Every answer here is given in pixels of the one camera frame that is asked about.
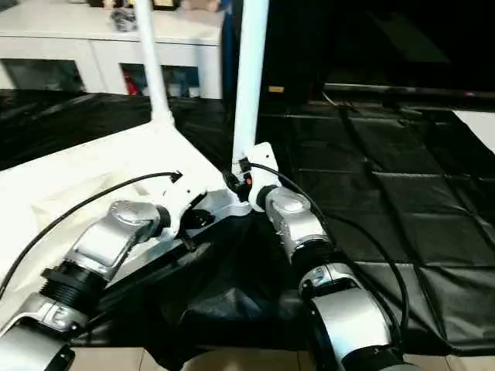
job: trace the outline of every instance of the white metal pole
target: white metal pole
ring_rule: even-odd
[[[160,120],[174,125],[163,83],[162,67],[155,47],[151,2],[150,0],[136,0],[134,7],[145,60],[149,99],[152,103],[152,120]]]
[[[232,162],[254,147],[269,0],[244,0]]]

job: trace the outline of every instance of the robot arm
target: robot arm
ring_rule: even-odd
[[[249,162],[277,169],[268,143],[257,145]],[[280,236],[299,280],[309,316],[309,344],[319,369],[414,371],[391,346],[387,316],[373,295],[345,264],[303,195],[280,185],[277,177],[250,171],[249,201],[265,211]]]
[[[62,263],[43,272],[43,288],[32,293],[0,330],[0,369],[68,370],[74,358],[68,340],[86,326],[131,249],[152,237],[173,239],[185,211],[204,193],[198,181],[182,176],[160,205],[112,203],[107,214],[84,231]]]

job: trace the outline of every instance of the white frame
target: white frame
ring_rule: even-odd
[[[100,70],[89,40],[0,37],[0,59],[73,60],[87,92],[105,92]],[[4,66],[0,68],[0,89],[15,88]]]

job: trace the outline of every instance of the red object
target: red object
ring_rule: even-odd
[[[139,90],[132,82],[131,74],[128,71],[124,71],[124,78],[129,95],[138,95]]]

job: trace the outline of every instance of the black fabric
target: black fabric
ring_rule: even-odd
[[[149,119],[141,97],[3,92],[2,168]],[[230,122],[216,101],[171,102],[178,129],[230,167]],[[495,157],[448,111],[336,111],[263,106],[258,140],[325,212],[367,228],[398,262],[411,296],[406,350],[489,355],[495,349]],[[338,244],[400,318],[400,292],[373,244],[329,219]],[[77,345],[145,346],[178,369],[200,345],[303,349],[301,303],[263,215],[229,218],[110,288]]]

